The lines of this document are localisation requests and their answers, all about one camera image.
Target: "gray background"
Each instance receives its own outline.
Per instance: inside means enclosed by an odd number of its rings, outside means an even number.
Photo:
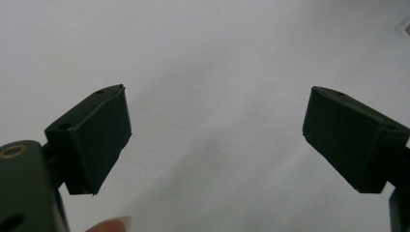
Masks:
[[[302,137],[310,87],[410,126],[403,0],[2,1],[0,141],[126,87],[133,136],[97,196],[61,191],[72,231],[389,231]]]

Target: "fingernail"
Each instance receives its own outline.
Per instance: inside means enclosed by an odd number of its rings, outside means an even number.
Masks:
[[[117,217],[117,218],[113,218],[111,220],[121,221],[124,224],[124,226],[126,227],[127,232],[131,232],[132,218],[130,216]]]

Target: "black object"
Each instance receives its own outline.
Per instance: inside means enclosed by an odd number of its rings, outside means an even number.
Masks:
[[[391,182],[392,231],[408,229],[408,128],[341,92],[312,87],[303,133],[358,192],[380,193]]]
[[[97,194],[131,137],[125,87],[95,92],[45,130],[0,148],[0,232],[69,231],[58,193]]]

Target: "white surface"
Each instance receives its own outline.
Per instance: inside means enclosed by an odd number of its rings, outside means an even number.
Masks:
[[[2,1],[0,141],[123,83],[133,137],[100,194],[62,193],[72,231],[389,231],[302,137],[313,85],[410,126],[403,0]]]

